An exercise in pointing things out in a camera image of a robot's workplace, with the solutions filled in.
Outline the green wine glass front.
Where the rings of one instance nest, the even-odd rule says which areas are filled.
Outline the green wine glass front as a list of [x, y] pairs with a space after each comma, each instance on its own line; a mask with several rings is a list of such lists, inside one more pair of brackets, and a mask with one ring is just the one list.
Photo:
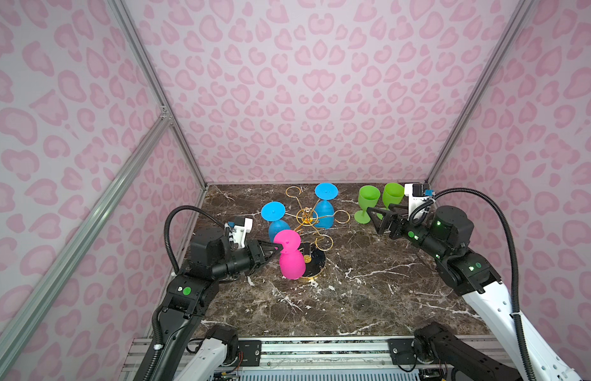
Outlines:
[[386, 209], [392, 204], [399, 205], [404, 197], [404, 186], [399, 183], [389, 183], [384, 186], [382, 202]]

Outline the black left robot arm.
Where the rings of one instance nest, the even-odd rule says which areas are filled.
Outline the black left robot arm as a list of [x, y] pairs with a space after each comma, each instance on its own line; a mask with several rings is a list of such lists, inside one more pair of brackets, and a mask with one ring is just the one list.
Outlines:
[[153, 342], [141, 362], [136, 380], [171, 380], [192, 334], [200, 325], [225, 279], [250, 275], [283, 249], [257, 239], [234, 249], [220, 228], [200, 231], [191, 242], [190, 260], [167, 287], [152, 315]]

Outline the green wine glass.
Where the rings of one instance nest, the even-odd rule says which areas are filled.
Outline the green wine glass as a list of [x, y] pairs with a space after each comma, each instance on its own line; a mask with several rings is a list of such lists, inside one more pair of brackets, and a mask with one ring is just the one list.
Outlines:
[[357, 223], [365, 225], [371, 221], [367, 210], [370, 207], [376, 207], [380, 197], [381, 192], [375, 186], [365, 185], [360, 188], [357, 199], [360, 210], [354, 214], [354, 219]]
[[389, 183], [384, 186], [382, 202], [386, 209], [392, 204], [399, 205], [404, 197], [404, 186], [399, 183]]

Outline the pink wine glass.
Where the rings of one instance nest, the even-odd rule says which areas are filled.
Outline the pink wine glass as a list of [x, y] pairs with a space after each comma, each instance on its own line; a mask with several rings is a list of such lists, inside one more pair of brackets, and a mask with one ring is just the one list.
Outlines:
[[282, 275], [287, 279], [299, 279], [306, 270], [303, 253], [300, 252], [301, 237], [294, 230], [282, 230], [274, 238], [275, 244], [281, 244], [280, 256]]

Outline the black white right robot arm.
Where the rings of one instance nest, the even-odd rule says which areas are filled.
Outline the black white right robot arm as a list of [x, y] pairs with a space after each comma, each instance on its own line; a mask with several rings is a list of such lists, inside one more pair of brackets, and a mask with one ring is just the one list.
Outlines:
[[437, 322], [416, 330], [412, 348], [417, 360], [438, 360], [471, 380], [527, 380], [527, 368], [532, 369], [535, 380], [581, 378], [529, 320], [514, 311], [516, 303], [499, 273], [468, 246], [473, 222], [464, 211], [441, 206], [430, 225], [416, 225], [399, 211], [399, 206], [393, 206], [389, 210], [368, 208], [367, 213], [379, 234], [404, 238], [433, 258], [440, 278], [482, 318], [513, 366], [484, 355]]

